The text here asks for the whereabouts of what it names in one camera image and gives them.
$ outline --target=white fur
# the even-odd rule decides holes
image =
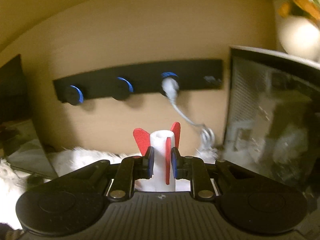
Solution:
[[[141,156],[140,153],[129,155],[122,153],[115,155],[110,152],[85,150],[81,147],[76,147],[73,150],[49,154],[48,158],[60,177],[99,160],[109,160],[110,164],[115,164],[120,163],[125,157],[135,155]]]
[[[25,192],[25,179],[21,179],[10,168],[6,160],[0,160],[0,222],[7,223],[13,229],[21,228],[16,216],[16,203]]]
[[[205,163],[215,164],[219,158],[217,149],[198,151],[195,154],[196,157],[202,159]]]

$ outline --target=orange flowers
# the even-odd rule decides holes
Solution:
[[[282,18],[287,18],[290,14],[292,5],[289,2],[284,2],[281,7],[278,9],[278,14]]]
[[[303,16],[316,23],[320,21],[320,10],[310,0],[291,0],[284,2],[278,9],[278,14],[287,18],[289,15]]]
[[[293,2],[298,5],[302,10],[306,11],[317,21],[320,20],[319,8],[309,0],[293,0]]]

